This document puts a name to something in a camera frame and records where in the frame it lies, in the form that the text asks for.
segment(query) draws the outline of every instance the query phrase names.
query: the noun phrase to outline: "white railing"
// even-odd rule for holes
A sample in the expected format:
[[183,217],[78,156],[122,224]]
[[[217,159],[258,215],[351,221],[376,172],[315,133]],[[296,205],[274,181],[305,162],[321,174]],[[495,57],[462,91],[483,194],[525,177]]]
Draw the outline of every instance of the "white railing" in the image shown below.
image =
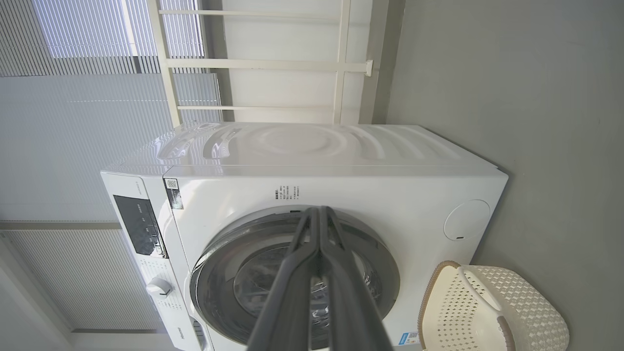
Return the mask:
[[253,12],[253,11],[216,11],[216,10],[161,10],[160,0],[148,0],[150,23],[154,32],[154,41],[158,53],[160,73],[165,84],[167,105],[173,126],[179,126],[181,122],[180,110],[267,110],[267,109],[292,109],[318,110],[318,107],[286,107],[286,106],[179,106],[178,98],[173,85],[172,68],[196,67],[196,68],[228,68],[228,69],[286,69],[291,71],[325,71],[336,72],[336,85],[334,92],[333,123],[340,124],[343,108],[344,73],[360,72],[370,76],[373,71],[373,61],[364,63],[347,63],[347,36],[349,33],[349,14],[351,12],[351,0],[342,0],[339,37],[338,58],[335,62],[330,61],[273,61],[273,60],[238,60],[238,59],[171,59],[165,37],[165,28],[162,15],[164,14],[198,14],[204,16],[261,16],[261,17],[288,17],[298,19],[322,19],[314,14],[297,14],[281,12]]

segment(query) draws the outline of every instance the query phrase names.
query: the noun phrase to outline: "front-loading washing machine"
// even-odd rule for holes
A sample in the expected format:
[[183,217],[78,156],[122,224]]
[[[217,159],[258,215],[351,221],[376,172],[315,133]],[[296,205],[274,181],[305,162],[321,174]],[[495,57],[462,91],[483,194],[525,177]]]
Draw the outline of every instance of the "front-loading washing machine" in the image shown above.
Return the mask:
[[[330,206],[393,345],[417,342],[439,262],[468,264],[496,166],[418,126],[188,123],[102,171],[148,293],[182,350],[244,350],[303,211]],[[312,281],[311,345],[328,346]]]

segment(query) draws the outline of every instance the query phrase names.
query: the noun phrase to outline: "white dial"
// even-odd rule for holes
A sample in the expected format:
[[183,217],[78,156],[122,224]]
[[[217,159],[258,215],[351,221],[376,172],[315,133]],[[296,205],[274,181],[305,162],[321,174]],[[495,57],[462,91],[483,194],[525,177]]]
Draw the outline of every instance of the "white dial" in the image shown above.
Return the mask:
[[167,298],[167,295],[173,290],[171,288],[171,284],[169,284],[166,280],[161,278],[152,279],[146,286],[145,289],[147,293],[150,294],[153,298],[164,300]]

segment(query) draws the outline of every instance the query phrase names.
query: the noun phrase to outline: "black display screen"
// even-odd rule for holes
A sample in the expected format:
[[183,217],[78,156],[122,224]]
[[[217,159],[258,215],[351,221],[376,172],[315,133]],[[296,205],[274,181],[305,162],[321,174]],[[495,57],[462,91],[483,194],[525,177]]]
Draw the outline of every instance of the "black display screen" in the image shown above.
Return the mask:
[[149,200],[113,195],[136,253],[167,257]]

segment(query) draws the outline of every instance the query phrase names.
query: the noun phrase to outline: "qr code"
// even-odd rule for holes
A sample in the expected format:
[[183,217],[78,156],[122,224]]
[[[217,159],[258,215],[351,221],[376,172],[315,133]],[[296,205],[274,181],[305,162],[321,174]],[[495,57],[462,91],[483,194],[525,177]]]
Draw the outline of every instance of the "qr code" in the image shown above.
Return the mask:
[[165,186],[167,186],[167,189],[178,189],[178,180],[165,179]]

